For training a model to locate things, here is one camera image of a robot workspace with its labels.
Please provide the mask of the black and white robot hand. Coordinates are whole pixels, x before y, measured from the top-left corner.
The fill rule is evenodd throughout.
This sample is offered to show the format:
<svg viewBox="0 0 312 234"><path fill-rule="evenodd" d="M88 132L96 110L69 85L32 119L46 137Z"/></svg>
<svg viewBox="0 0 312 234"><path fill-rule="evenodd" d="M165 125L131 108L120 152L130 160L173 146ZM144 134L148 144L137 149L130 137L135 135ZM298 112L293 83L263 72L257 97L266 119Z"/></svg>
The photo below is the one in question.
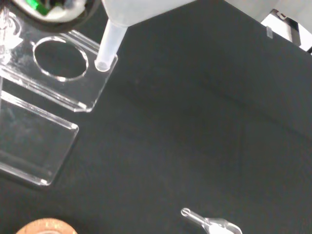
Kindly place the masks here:
<svg viewBox="0 0 312 234"><path fill-rule="evenodd" d="M8 6L19 18L45 32L68 32L93 16L99 0L10 0Z"/></svg>

